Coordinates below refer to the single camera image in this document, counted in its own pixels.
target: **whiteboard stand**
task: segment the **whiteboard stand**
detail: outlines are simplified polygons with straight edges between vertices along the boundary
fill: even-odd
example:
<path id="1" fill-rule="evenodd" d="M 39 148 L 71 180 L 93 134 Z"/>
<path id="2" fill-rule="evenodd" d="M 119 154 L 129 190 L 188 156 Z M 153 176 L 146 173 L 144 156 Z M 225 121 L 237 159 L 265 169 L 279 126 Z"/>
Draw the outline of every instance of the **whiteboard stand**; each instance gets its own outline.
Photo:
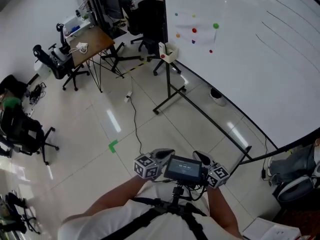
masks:
<path id="1" fill-rule="evenodd" d="M 165 39 L 164 41 L 167 43 L 168 42 L 168 25 L 167 25 L 167 10 L 166 10 L 166 0 L 163 0 L 164 2 L 164 25 L 165 27 L 163 28 L 163 31 L 165 32 Z M 152 56 L 153 59 L 160 59 L 158 56 Z M 214 86 L 212 86 L 212 84 L 208 83 L 205 79 L 203 79 L 201 76 L 199 76 L 198 74 L 196 74 L 195 72 L 193 72 L 190 68 L 188 68 L 187 66 L 183 65 L 182 63 L 180 63 L 178 60 L 177 62 L 182 65 L 183 67 L 185 67 L 186 69 L 188 69 L 190 72 L 192 72 L 194 75 L 196 75 L 197 77 L 199 77 L 200 79 L 202 79 L 204 82 L 206 82 L 208 85 L 210 85 L 211 87 L 213 87 L 216 91 L 218 91 Z M 160 61 L 160 63 L 157 65 L 157 67 L 154 70 L 154 75 L 157 75 L 157 69 L 164 63 L 163 60 Z M 158 109 L 160 107 L 162 107 L 165 103 L 167 103 L 172 97 L 174 97 L 176 94 L 179 94 L 180 96 L 182 96 L 187 102 L 189 102 L 194 108 L 196 108 L 205 118 L 207 118 L 215 127 L 217 127 L 242 153 L 243 155 L 240 157 L 240 159 L 236 162 L 235 166 L 233 167 L 232 171 L 230 172 L 230 174 L 232 175 L 236 169 L 240 166 L 240 165 L 244 165 L 244 164 L 249 164 L 252 162 L 256 162 L 259 160 L 263 160 L 266 158 L 270 158 L 273 157 L 275 155 L 278 155 L 280 153 L 283 152 L 287 152 L 288 150 L 295 148 L 299 145 L 301 145 L 302 143 L 306 142 L 309 139 L 316 139 L 320 136 L 320 128 L 314 130 L 313 132 L 311 132 L 310 134 L 288 144 L 285 145 L 281 148 L 277 148 L 277 146 L 272 142 L 272 140 L 263 132 L 261 131 L 261 129 L 245 114 L 242 112 L 241 109 L 239 109 L 231 100 L 229 100 L 227 97 L 225 97 L 221 92 L 219 92 L 226 100 L 228 100 L 233 106 L 235 106 L 237 109 L 239 109 L 240 112 L 242 112 L 249 120 L 250 122 L 252 122 L 262 133 L 263 135 L 270 141 L 270 143 L 273 144 L 273 146 L 276 148 L 275 151 L 270 152 L 268 154 L 265 155 L 261 155 L 258 156 L 256 158 L 252 158 L 248 153 L 251 150 L 252 146 L 248 146 L 245 149 L 243 149 L 224 129 L 222 129 L 210 116 L 208 116 L 201 108 L 199 108 L 195 103 L 192 102 L 192 100 L 190 100 L 184 93 L 186 92 L 185 86 L 182 86 L 180 88 L 176 88 L 175 86 L 173 86 L 171 84 L 171 80 L 170 80 L 170 66 L 168 63 L 165 63 L 166 67 L 165 67 L 165 71 L 166 71 L 166 84 L 167 84 L 167 98 L 161 102 L 157 107 L 155 107 L 153 109 L 153 112 L 158 115 L 159 111 Z"/>

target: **tile floor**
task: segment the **tile floor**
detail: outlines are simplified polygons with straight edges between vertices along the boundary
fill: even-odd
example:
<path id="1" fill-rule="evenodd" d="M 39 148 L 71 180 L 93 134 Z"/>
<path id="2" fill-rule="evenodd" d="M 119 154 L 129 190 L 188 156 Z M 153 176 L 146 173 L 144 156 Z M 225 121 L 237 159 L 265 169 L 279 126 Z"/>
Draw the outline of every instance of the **tile floor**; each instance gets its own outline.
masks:
<path id="1" fill-rule="evenodd" d="M 123 56 L 138 54 L 137 38 L 129 33 L 116 43 L 125 42 Z M 147 51 L 142 48 L 146 58 Z M 103 93 L 98 91 L 91 76 L 77 78 L 79 90 L 72 84 L 62 90 L 63 80 L 51 75 L 45 80 L 46 95 L 34 107 L 32 118 L 39 120 L 45 130 L 56 128 L 49 141 L 60 147 L 46 148 L 50 166 L 42 156 L 14 153 L 12 159 L 0 157 L 0 168 L 5 173 L 8 190 L 16 190 L 27 199 L 38 218 L 40 236 L 28 232 L 22 239 L 56 239 L 57 229 L 67 216 L 84 212 L 101 195 L 127 181 L 133 173 L 133 160 L 139 155 L 139 142 L 135 134 L 134 109 L 125 103 L 125 95 L 133 90 L 132 101 L 137 110 L 137 134 L 142 152 L 156 148 L 175 149 L 179 156 L 189 157 L 193 150 L 202 150 L 228 169 L 232 168 L 240 151 L 194 107 L 178 95 L 155 115 L 152 109 L 167 95 L 164 66 L 153 76 L 158 63 L 153 60 L 127 74 L 125 79 L 103 70 Z M 139 65 L 139 60 L 121 62 L 120 70 L 127 71 Z M 231 104 L 217 106 L 209 97 L 210 88 L 195 75 L 179 67 L 182 74 L 171 70 L 175 86 L 186 86 L 187 96 L 210 115 L 243 147 L 251 145 L 253 157 L 266 152 L 265 138 L 249 120 Z M 117 140 L 115 151 L 110 142 Z M 267 141 L 269 151 L 274 150 Z M 240 166 L 222 193 L 234 211 L 240 230 L 254 218 L 272 219 L 280 206 L 272 196 L 273 188 L 260 179 L 263 161 Z"/>

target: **white t-shirt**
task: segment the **white t-shirt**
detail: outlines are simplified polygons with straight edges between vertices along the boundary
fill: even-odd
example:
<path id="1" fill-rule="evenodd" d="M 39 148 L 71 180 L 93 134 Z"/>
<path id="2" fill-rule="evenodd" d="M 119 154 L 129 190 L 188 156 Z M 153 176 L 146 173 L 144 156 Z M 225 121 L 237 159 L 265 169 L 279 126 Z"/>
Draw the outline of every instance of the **white t-shirt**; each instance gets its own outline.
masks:
<path id="1" fill-rule="evenodd" d="M 173 200 L 172 192 L 177 185 L 174 183 L 148 182 L 137 197 L 160 198 L 163 201 Z M 202 197 L 192 203 L 205 214 L 209 214 L 206 200 Z M 81 217 L 65 223 L 58 232 L 58 240 L 101 240 L 113 232 L 132 222 L 135 218 L 151 209 L 151 205 L 129 200 L 122 207 L 103 210 L 93 216 Z M 209 240 L 237 240 L 226 232 L 211 217 L 193 213 L 196 221 L 203 226 L 203 232 Z M 178 215 L 165 213 L 156 217 L 147 227 L 138 229 L 128 240 L 195 240 L 194 233 L 187 223 Z"/>

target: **black harness strap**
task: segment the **black harness strap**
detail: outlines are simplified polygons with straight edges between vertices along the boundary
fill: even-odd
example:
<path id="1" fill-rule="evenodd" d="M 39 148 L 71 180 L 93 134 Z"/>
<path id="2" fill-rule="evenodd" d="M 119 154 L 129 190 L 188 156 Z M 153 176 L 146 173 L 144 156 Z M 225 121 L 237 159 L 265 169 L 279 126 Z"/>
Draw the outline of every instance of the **black harness strap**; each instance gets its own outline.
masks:
<path id="1" fill-rule="evenodd" d="M 157 211 L 155 208 L 152 208 L 146 213 L 142 214 L 140 217 L 135 218 L 129 224 L 101 240 L 124 240 L 131 236 L 134 232 L 138 231 L 140 228 L 147 227 L 154 218 L 160 215 L 161 212 Z"/>

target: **gray pants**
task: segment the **gray pants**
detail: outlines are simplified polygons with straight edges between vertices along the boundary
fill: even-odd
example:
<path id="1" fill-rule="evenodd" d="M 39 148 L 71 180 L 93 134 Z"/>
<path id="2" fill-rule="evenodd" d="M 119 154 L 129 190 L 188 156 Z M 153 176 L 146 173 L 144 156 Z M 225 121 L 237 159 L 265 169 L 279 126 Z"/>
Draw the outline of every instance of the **gray pants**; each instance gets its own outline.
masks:
<path id="1" fill-rule="evenodd" d="M 290 183 L 303 175 L 311 175 L 316 168 L 314 150 L 311 144 L 289 155 L 285 160 L 273 161 L 270 166 L 272 184 Z"/>

